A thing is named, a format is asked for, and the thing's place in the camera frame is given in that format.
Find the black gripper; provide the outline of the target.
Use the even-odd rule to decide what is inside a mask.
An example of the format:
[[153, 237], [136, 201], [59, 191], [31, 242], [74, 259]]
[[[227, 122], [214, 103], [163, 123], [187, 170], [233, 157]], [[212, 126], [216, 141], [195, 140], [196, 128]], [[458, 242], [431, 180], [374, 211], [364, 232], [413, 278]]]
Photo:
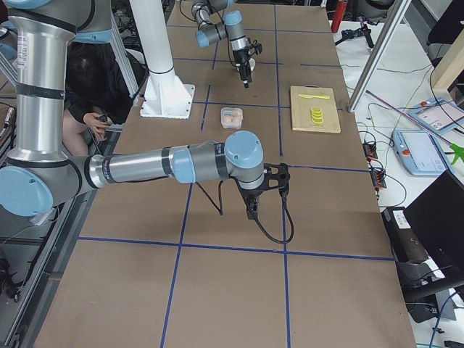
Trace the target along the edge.
[[250, 60], [249, 47], [233, 50], [233, 63], [239, 66], [239, 75], [244, 87], [248, 88], [252, 82], [252, 71], [249, 65]]
[[264, 191], [264, 183], [261, 183], [254, 188], [248, 188], [245, 185], [239, 183], [239, 191], [246, 205], [247, 218], [257, 219], [260, 201], [259, 197]]

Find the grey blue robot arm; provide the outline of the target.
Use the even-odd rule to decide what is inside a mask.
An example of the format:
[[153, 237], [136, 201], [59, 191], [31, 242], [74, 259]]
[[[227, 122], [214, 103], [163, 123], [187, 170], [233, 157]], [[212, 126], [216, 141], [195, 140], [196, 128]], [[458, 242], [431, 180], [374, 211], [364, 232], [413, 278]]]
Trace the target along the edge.
[[234, 4], [235, 1], [194, 1], [191, 14], [197, 24], [196, 40], [200, 47], [205, 48], [227, 38], [233, 51], [232, 65], [242, 74], [242, 80], [249, 80], [247, 76], [252, 72], [251, 41], [244, 31], [241, 12], [226, 13], [218, 23], [211, 19], [213, 14], [219, 15]]
[[190, 114], [194, 86], [176, 75], [159, 1], [131, 7], [150, 73], [144, 103], [124, 127], [110, 156], [72, 157], [62, 148], [65, 65], [71, 41], [107, 43], [112, 37], [108, 1], [8, 1], [17, 29], [17, 138], [1, 169], [1, 205], [30, 217], [76, 196], [113, 183], [174, 178], [180, 183], [234, 179], [245, 199], [265, 182], [262, 144], [240, 130], [223, 142], [162, 147], [149, 118], [167, 127], [169, 118]]

